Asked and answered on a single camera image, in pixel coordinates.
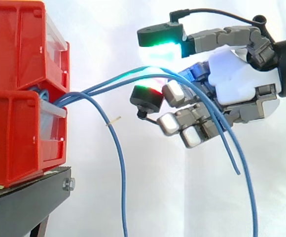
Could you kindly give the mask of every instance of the blue cable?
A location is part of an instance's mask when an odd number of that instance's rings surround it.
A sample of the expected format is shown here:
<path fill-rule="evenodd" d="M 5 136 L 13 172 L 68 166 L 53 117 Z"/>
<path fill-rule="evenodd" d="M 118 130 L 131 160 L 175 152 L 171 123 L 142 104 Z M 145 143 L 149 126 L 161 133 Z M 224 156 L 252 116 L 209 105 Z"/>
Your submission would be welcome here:
<path fill-rule="evenodd" d="M 151 67 L 153 67 L 153 66 L 144 66 L 144 67 L 139 67 L 139 68 L 135 68 L 135 69 L 129 70 L 129 71 L 127 71 L 127 72 L 125 72 L 125 73 L 122 73 L 122 74 L 120 74 L 120 75 L 118 75 L 118 76 L 116 76 L 116 77 L 113 77 L 113 78 L 111 78 L 111 79 L 109 79 L 109 80 L 106 80 L 106 81 L 104 81 L 104 82 L 102 82 L 102 83 L 100 83 L 100 84 L 98 84 L 98 85 L 95 85 L 95 86 L 93 86 L 93 87 L 91 87 L 91 88 L 88 88 L 88 89 L 82 91 L 82 93 L 88 94 L 88 93 L 91 92 L 91 91 L 97 90 L 97 89 L 99 89 L 99 88 L 101 88 L 101 87 L 104 87 L 104 86 L 107 86 L 107 85 L 109 85 L 109 84 L 111 84 L 111 83 L 114 83 L 114 82 L 116 82 L 117 80 L 120 80 L 120 79 L 122 79 L 122 78 L 124 78 L 124 77 L 126 77 L 126 76 L 128 76 L 128 75 L 130 75 L 130 74 L 138 73 L 138 72 L 141 72 L 141 71 L 143 71 L 143 70 L 145 70 L 145 69 L 147 69 L 147 68 L 151 68 Z M 161 68 L 161 67 L 156 67 L 156 68 L 159 68 L 159 69 L 161 69 L 163 72 L 168 73 L 168 74 L 170 74 L 170 75 L 184 78 L 184 77 L 182 77 L 181 75 L 179 75 L 179 74 L 177 74 L 177 73 L 175 73 L 175 72 L 172 72 L 171 70 L 168 70 L 168 69 L 166 69 L 166 68 Z M 65 99 L 66 99 L 66 103 L 67 103 L 67 104 L 70 104 L 70 103 L 73 103 L 73 102 L 76 102 L 76 101 L 79 100 L 79 98 L 78 98 L 77 96 L 73 96 L 73 97 L 71 97 L 71 98 L 68 98 L 67 96 L 64 95 L 64 96 L 62 96 L 61 98 L 59 98 L 58 100 L 56 100 L 56 101 L 54 102 L 54 104 L 58 104 L 58 103 L 60 103 L 60 102 L 63 102 L 63 100 L 65 100 Z"/>
<path fill-rule="evenodd" d="M 250 205 L 251 205 L 251 211 L 252 211 L 252 220 L 253 220 L 253 237 L 257 237 L 258 236 L 258 221 L 257 221 L 257 210 L 256 210 L 256 203 L 255 203 L 255 198 L 254 198 L 254 192 L 253 192 L 253 188 L 252 188 L 252 183 L 251 183 L 251 178 L 250 178 L 250 173 L 249 173 L 249 169 L 247 166 L 247 162 L 244 156 L 244 153 L 240 147 L 240 144 L 238 142 L 238 140 L 236 139 L 235 134 L 233 133 L 230 125 L 228 124 L 228 122 L 226 121 L 225 117 L 222 115 L 222 113 L 218 110 L 218 108 L 215 106 L 215 104 L 199 89 L 197 88 L 195 85 L 193 85 L 192 83 L 190 83 L 189 81 L 187 81 L 186 79 L 184 79 L 183 77 L 177 77 L 177 76 L 172 76 L 172 75 L 146 75 L 146 76 L 141 76 L 141 77 L 137 77 L 134 79 L 129 79 L 120 83 L 117 83 L 115 85 L 109 86 L 105 89 L 101 89 L 101 90 L 97 90 L 95 92 L 89 93 L 89 96 L 94 96 L 94 95 L 98 95 L 100 93 L 105 93 L 109 90 L 118 88 L 120 86 L 132 83 L 134 81 L 137 80 L 141 80 L 141 79 L 147 79 L 147 78 L 159 78 L 159 77 L 164 77 L 164 78 L 169 78 L 169 79 L 174 79 L 176 81 L 178 81 L 181 84 L 184 84 L 188 87 L 190 87 L 198 96 L 199 98 L 203 101 L 203 103 L 207 106 L 208 111 L 214 121 L 214 123 L 216 124 L 217 128 L 219 128 L 220 124 L 219 122 L 222 124 L 222 126 L 229 132 L 235 146 L 236 149 L 240 155 L 240 159 L 244 168 L 244 173 L 245 173 L 245 178 L 246 178 L 246 183 L 248 186 L 248 191 L 249 191 L 249 195 L 250 195 Z"/>
<path fill-rule="evenodd" d="M 143 70 L 145 70 L 146 68 L 149 68 L 149 67 L 150 66 L 144 66 L 144 67 L 139 67 L 139 68 L 135 68 L 135 69 L 129 70 L 129 71 L 127 71 L 125 73 L 122 73 L 122 74 L 120 74 L 120 75 L 118 75 L 116 77 L 113 77 L 113 78 L 111 78 L 111 79 L 109 79 L 107 81 L 104 81 L 104 82 L 102 82 L 102 83 L 100 83 L 98 85 L 95 85 L 95 86 L 93 86 L 91 88 L 88 88 L 88 89 L 82 91 L 82 93 L 87 94 L 87 93 L 89 93 L 91 91 L 97 90 L 97 89 L 99 89 L 101 87 L 104 87 L 106 85 L 109 85 L 109 84 L 111 84 L 111 83 L 113 83 L 113 82 L 115 82 L 117 80 L 120 80 L 121 78 L 124 78 L 124 77 L 126 77 L 126 76 L 128 76 L 130 74 L 141 72 L 141 71 L 143 71 Z M 54 102 L 54 104 L 58 104 L 59 102 L 61 102 L 65 98 L 67 98 L 67 96 L 65 96 L 65 95 L 64 95 L 64 97 L 62 96 L 61 98 L 56 100 Z M 70 103 L 76 102 L 77 100 L 79 100 L 78 96 L 73 96 L 72 98 L 68 98 L 67 103 L 70 104 Z"/>
<path fill-rule="evenodd" d="M 177 77 L 177 76 L 174 76 L 174 77 L 171 76 L 171 77 L 169 78 L 169 76 L 170 76 L 170 75 L 165 75 L 165 74 L 144 75 L 144 76 L 140 76 L 140 77 L 136 77 L 136 78 L 133 78 L 133 79 L 128 79 L 128 80 L 119 82 L 119 83 L 117 83 L 117 84 L 108 86 L 108 87 L 106 87 L 106 88 L 104 88 L 104 89 L 96 90 L 96 91 L 94 91 L 94 92 L 90 92 L 90 91 L 91 91 L 90 89 L 88 89 L 87 91 L 89 92 L 89 93 L 88 93 L 89 96 L 95 96 L 95 95 L 99 95 L 99 94 L 105 93 L 105 92 L 107 92 L 107 91 L 116 89 L 116 88 L 118 88 L 118 87 L 121 87 L 121 86 L 130 84 L 130 83 L 136 82 L 136 81 L 141 80 L 141 79 L 148 79 L 148 78 L 167 78 L 167 79 L 174 79 L 174 78 Z M 182 76 L 180 76 L 180 75 L 179 75 L 179 78 L 185 81 L 184 77 L 182 77 Z M 68 99 L 70 99 L 70 97 L 73 98 L 71 92 L 65 94 L 64 96 L 62 96 L 62 97 L 61 97 L 61 98 L 62 98 L 62 101 L 60 101 L 60 102 L 58 102 L 58 103 L 55 102 L 54 104 L 57 105 L 57 106 L 59 106 L 59 107 L 64 107 L 64 106 L 66 106 L 66 105 L 68 105 L 68 104 L 74 102 L 74 101 L 71 101 L 71 102 L 70 102 L 70 101 L 68 100 Z M 229 145 L 228 145 L 228 143 L 227 143 L 227 140 L 226 140 L 226 138 L 225 138 L 223 129 L 221 128 L 220 123 L 215 119 L 215 116 L 213 116 L 212 114 L 211 114 L 211 116 L 212 116 L 212 118 L 213 118 L 213 122 L 214 122 L 214 124 L 216 125 L 219 134 L 221 135 L 221 139 L 222 139 L 223 144 L 224 144 L 224 146 L 225 146 L 225 148 L 226 148 L 226 151 L 227 151 L 227 153 L 228 153 L 228 155 L 229 155 L 229 157 L 230 157 L 232 166 L 233 166 L 233 168 L 234 168 L 236 174 L 237 174 L 237 175 L 240 175 L 241 173 L 240 173 L 240 171 L 239 171 L 239 169 L 238 169 L 238 167 L 237 167 L 237 165 L 236 165 L 234 156 L 233 156 L 232 151 L 231 151 L 231 149 L 230 149 L 230 147 L 229 147 Z"/>
<path fill-rule="evenodd" d="M 96 107 L 98 112 L 101 114 L 103 119 L 105 120 L 105 123 L 108 125 L 110 133 L 113 137 L 113 140 L 115 142 L 115 145 L 116 145 L 116 148 L 118 151 L 120 168 L 121 168 L 121 215 L 122 215 L 123 235 L 124 235 L 124 237 L 128 237 L 127 219 L 126 219 L 126 171 L 125 171 L 123 153 L 122 153 L 121 145 L 120 145 L 119 139 L 117 137 L 117 134 L 116 134 L 112 124 L 110 124 L 110 121 L 109 121 L 107 115 L 105 114 L 105 112 L 103 111 L 101 106 L 93 98 L 91 98 L 90 96 L 88 96 L 84 93 L 81 93 L 81 92 L 70 92 L 70 95 L 86 99 L 90 103 L 92 103 Z"/>

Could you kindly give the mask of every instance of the screw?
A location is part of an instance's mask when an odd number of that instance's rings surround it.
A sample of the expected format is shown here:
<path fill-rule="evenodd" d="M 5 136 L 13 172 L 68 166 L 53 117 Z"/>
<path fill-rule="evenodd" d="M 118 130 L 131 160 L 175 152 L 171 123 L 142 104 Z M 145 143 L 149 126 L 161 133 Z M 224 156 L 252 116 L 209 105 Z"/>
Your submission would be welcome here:
<path fill-rule="evenodd" d="M 74 189 L 75 189 L 75 179 L 74 178 L 66 178 L 63 181 L 63 190 L 73 191 Z"/>

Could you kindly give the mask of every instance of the glowing light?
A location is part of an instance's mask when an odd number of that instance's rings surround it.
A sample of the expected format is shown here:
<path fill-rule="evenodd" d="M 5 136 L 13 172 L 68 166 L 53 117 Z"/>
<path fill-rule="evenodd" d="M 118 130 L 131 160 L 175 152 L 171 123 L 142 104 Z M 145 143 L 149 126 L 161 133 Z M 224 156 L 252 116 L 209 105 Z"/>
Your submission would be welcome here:
<path fill-rule="evenodd" d="M 153 47 L 140 47 L 140 55 L 147 65 L 171 69 L 175 61 L 181 59 L 181 45 L 165 43 Z"/>

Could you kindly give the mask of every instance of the red storage bin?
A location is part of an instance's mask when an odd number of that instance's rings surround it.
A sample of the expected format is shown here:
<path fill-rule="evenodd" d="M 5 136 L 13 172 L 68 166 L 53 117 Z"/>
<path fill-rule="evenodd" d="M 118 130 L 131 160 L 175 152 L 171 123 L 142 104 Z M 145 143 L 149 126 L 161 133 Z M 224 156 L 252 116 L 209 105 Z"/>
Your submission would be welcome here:
<path fill-rule="evenodd" d="M 33 91 L 0 91 L 1 186 L 65 163 L 66 115 Z"/>
<path fill-rule="evenodd" d="M 0 1 L 0 185 L 32 179 L 66 161 L 70 46 L 40 1 Z"/>
<path fill-rule="evenodd" d="M 69 44 L 38 1 L 0 1 L 0 90 L 70 89 Z"/>

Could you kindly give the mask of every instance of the white fabric background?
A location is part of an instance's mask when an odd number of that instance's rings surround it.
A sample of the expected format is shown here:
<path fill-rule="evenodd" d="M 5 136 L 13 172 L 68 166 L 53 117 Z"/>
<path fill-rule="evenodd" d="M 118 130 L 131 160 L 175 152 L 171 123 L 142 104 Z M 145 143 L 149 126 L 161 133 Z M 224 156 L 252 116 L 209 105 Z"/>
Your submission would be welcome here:
<path fill-rule="evenodd" d="M 264 14 L 275 40 L 286 39 L 286 1 L 45 0 L 71 43 L 71 89 L 83 90 L 141 66 L 136 31 L 167 22 L 168 13 L 211 7 L 252 19 Z M 188 34 L 241 24 L 198 14 L 183 19 Z M 184 66 L 205 55 L 181 61 Z M 115 123 L 127 169 L 130 237 L 251 237 L 244 176 L 237 177 L 220 138 L 186 150 L 179 136 L 136 118 L 132 86 L 96 97 Z M 236 125 L 259 213 L 260 237 L 286 237 L 286 99 L 266 121 Z M 47 237 L 121 237 L 120 168 L 107 127 L 88 102 L 69 106 L 67 165 L 76 189 L 52 213 Z"/>

